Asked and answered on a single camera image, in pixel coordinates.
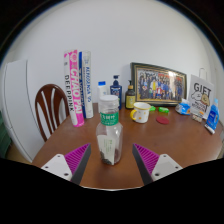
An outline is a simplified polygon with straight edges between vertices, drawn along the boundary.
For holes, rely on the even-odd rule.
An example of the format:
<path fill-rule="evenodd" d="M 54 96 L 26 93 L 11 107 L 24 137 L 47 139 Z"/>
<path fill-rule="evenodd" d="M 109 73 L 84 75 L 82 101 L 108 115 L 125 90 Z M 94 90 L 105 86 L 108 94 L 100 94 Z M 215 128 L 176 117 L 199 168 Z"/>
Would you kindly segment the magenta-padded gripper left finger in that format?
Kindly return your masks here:
<path fill-rule="evenodd" d="M 42 169 L 79 185 L 90 154 L 91 145 L 87 143 L 66 155 L 56 154 L 42 166 Z"/>

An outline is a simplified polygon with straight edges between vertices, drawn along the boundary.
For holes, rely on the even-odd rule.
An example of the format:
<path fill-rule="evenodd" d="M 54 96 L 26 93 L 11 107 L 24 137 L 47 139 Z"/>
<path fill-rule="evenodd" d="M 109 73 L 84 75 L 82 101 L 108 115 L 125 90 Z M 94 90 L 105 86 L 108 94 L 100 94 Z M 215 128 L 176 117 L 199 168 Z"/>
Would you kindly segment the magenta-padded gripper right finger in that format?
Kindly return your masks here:
<path fill-rule="evenodd" d="M 182 169 L 169 155 L 158 155 L 136 143 L 133 144 L 132 153 L 145 185 Z"/>

